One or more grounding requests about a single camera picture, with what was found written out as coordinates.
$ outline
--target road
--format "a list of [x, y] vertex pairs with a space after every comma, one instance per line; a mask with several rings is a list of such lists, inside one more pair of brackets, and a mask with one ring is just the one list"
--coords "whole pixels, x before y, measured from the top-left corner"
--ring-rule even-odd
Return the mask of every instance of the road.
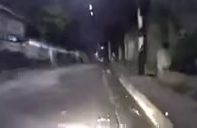
[[100, 66], [7, 74], [0, 76], [0, 128], [90, 128], [107, 116], [113, 128], [150, 127], [116, 77]]

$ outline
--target curb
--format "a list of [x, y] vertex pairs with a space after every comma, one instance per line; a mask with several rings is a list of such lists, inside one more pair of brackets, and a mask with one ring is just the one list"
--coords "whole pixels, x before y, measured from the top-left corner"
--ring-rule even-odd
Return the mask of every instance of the curb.
[[126, 77], [120, 75], [118, 79], [155, 128], [174, 128], [173, 123], [144, 94], [139, 92]]

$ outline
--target sidewalk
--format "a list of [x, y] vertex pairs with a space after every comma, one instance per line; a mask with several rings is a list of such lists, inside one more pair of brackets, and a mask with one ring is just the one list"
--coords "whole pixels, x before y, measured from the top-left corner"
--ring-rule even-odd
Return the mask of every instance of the sidewalk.
[[162, 113], [168, 112], [168, 118], [175, 128], [197, 128], [197, 101], [190, 95], [179, 94], [170, 88], [165, 88], [152, 77], [129, 76], [122, 66], [113, 65], [112, 68], [119, 76], [125, 76], [128, 82]]

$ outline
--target dark sky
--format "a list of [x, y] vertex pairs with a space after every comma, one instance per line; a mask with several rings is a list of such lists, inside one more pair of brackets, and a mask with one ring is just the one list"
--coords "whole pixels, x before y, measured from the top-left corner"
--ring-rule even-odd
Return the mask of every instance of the dark sky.
[[[26, 18], [40, 7], [64, 10], [80, 23], [78, 43], [92, 49], [105, 40], [112, 29], [116, 32], [129, 28], [136, 17], [135, 0], [0, 0], [0, 3]], [[92, 18], [89, 3], [94, 8]]]

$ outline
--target building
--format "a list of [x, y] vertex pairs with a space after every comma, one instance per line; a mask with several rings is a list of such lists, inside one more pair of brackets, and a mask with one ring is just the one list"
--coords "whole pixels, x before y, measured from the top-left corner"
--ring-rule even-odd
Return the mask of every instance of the building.
[[10, 45], [7, 42], [24, 37], [25, 26], [21, 16], [0, 4], [0, 50], [3, 48], [18, 50], [20, 45]]

